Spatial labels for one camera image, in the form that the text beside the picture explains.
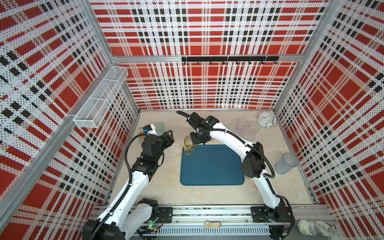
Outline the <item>teal plastic tray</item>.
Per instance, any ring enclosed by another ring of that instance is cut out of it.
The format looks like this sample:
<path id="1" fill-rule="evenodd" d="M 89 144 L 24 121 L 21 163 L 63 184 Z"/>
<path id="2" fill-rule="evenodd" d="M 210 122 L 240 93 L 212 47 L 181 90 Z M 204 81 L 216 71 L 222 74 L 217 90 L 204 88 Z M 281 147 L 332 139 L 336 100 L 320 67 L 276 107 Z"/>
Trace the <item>teal plastic tray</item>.
<path id="1" fill-rule="evenodd" d="M 180 182 L 184 186 L 239 186 L 245 182 L 242 160 L 225 145 L 200 145 L 182 153 Z"/>

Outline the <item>mint green frosted cup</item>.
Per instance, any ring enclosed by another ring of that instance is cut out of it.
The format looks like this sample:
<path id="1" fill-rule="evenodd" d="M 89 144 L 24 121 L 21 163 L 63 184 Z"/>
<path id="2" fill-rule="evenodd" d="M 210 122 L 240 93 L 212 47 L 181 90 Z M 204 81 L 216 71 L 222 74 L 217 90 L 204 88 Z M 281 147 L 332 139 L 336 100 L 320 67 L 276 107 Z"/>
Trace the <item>mint green frosted cup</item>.
<path id="1" fill-rule="evenodd" d="M 154 123 L 154 128 L 158 136 L 162 136 L 165 132 L 165 126 L 163 123 Z"/>

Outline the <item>amber tall glass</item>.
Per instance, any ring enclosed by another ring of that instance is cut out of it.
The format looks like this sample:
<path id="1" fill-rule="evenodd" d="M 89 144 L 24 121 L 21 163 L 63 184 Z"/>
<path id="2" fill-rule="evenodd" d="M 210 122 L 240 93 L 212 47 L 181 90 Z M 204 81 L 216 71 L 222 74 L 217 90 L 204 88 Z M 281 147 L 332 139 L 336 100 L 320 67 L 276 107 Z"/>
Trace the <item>amber tall glass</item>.
<path id="1" fill-rule="evenodd" d="M 197 148 L 197 145 L 193 144 L 191 136 L 187 136 L 184 139 L 184 153 L 188 156 L 190 156 L 195 149 Z"/>

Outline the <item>blue grey frosted cup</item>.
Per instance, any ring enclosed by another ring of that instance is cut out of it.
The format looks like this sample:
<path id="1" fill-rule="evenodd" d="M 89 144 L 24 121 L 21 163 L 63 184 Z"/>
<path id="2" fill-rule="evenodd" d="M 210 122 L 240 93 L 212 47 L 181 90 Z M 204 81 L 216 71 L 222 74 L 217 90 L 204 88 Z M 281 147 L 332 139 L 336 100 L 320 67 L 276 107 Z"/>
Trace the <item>blue grey frosted cup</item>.
<path id="1" fill-rule="evenodd" d="M 281 159 L 275 164 L 275 172 L 284 175 L 297 167 L 299 159 L 292 153 L 284 153 Z"/>

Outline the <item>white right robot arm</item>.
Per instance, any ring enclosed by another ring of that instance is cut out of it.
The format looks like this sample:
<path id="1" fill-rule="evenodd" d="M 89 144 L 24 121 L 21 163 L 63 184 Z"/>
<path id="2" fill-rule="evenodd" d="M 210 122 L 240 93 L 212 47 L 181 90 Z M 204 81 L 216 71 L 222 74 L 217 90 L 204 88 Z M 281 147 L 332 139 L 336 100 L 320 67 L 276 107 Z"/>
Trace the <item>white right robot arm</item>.
<path id="1" fill-rule="evenodd" d="M 286 197 L 280 196 L 274 190 L 270 179 L 275 177 L 275 171 L 264 155 L 264 149 L 259 142 L 251 143 L 226 128 L 213 116 L 200 117 L 196 112 L 191 114 L 177 112 L 186 117 L 187 123 L 193 128 L 190 133 L 194 145 L 206 144 L 216 139 L 233 150 L 242 160 L 243 174 L 252 179 L 264 201 L 267 217 L 277 222 L 284 213 L 288 214 L 291 224 L 295 223 L 292 207 Z"/>

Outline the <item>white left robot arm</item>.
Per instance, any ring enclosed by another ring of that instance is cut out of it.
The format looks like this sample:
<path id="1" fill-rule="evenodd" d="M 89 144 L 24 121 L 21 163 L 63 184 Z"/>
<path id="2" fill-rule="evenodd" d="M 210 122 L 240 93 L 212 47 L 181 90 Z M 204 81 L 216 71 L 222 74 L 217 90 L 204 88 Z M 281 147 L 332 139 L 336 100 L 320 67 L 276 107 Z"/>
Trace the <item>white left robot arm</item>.
<path id="1" fill-rule="evenodd" d="M 149 130 L 142 136 L 142 152 L 128 168 L 128 181 L 96 220 L 87 221 L 82 231 L 84 240 L 129 240 L 144 223 L 158 219 L 158 201 L 143 198 L 136 207 L 134 203 L 163 164 L 165 149 L 175 140 L 171 130 L 160 136 Z"/>

